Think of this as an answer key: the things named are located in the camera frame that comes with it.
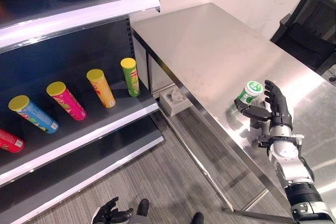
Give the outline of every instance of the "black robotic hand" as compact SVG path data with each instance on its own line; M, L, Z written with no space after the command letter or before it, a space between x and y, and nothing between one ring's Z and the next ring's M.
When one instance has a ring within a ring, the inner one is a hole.
M112 210L112 208L116 206L116 202L118 200L119 198L116 197L107 202L101 208L98 208L97 211L94 213L92 224L121 223L129 220L133 214L133 208L121 212L119 212L118 208Z
M269 127L285 125L293 130L292 116L288 111L286 97L281 93L279 87L269 80L265 80L265 89L264 94L267 96L265 101L270 104L272 110Z
M272 112L264 108L243 103L240 99L235 99L237 110L248 118L259 121L270 120L270 128L274 126L286 125L293 129L292 117L288 112L286 97L281 93L278 86L269 80L265 80L265 101L270 104Z

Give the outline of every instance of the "pink chip can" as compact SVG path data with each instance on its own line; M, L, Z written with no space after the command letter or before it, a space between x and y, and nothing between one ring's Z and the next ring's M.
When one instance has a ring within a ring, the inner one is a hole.
M81 121L86 118L86 111L79 102L77 102L63 82L56 81L50 84L47 87L47 93L76 121Z

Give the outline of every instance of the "white box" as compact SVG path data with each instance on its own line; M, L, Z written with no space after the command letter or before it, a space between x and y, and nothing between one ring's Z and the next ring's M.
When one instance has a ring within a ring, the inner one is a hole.
M160 92L160 103L170 116L173 116L192 105L189 99L177 87L172 87Z

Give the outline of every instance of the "cable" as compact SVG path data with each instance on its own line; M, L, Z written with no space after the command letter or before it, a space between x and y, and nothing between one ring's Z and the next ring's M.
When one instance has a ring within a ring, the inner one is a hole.
M297 145L298 151L299 151L299 159L302 161L303 165L305 166L305 168L308 170L311 179L315 182L315 174L313 172L313 170L309 167L306 159L304 157L301 156L301 148L302 145Z

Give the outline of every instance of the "white shelf edge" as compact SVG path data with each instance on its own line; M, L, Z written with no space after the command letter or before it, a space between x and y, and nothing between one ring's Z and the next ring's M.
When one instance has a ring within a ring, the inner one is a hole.
M48 161L52 161L55 158L62 156L82 145L85 145L95 139L98 139L99 137L108 134L111 131L114 131L128 123L133 122L136 119L139 119L145 115L148 115L155 110L159 109L158 104L154 103L151 104L145 108L142 108L136 112L133 112L132 114L129 114L119 120L116 120L108 125L105 125L99 129L96 129L89 134L86 134L80 138L77 138L61 147L58 147L50 152L47 152L35 159L32 159L31 161L22 164L12 170L7 171L6 173L3 173L0 175L0 185L3 185L7 183L8 181L11 181L17 177L19 177L22 174L25 174L29 171L34 171L34 168L39 167L43 164L45 164Z
M110 165L109 167L105 168L104 170L98 172L97 174L93 175L92 177L84 180L83 182L81 182L77 186L71 188L70 190L67 190L66 192L60 194L56 198L44 203L40 207L34 209L33 211L31 211L31 212L27 213L26 215L20 217L19 219L13 221L12 224L21 224L25 221L29 221L34 216L36 216L39 213L49 209L50 207L54 206L55 204L61 202L64 199L68 198L69 196L77 193L79 190L82 190L86 186L95 182L97 179L99 179L99 178L103 177L104 175L106 175L107 173L110 173L111 171L117 169L121 165L129 162L130 160L134 159L135 157L139 156L140 154L144 153L145 151L149 150L150 148L154 147L155 145L159 144L162 141L163 141L163 137L160 136L159 138L152 141L151 143L145 145L144 147L141 147L137 151L135 151L135 152L131 153L130 155L128 155L128 156L120 159L119 161L113 163L112 165Z
M44 35L157 7L160 7L159 0L119 0L28 20L0 29L0 48L27 40L33 44Z

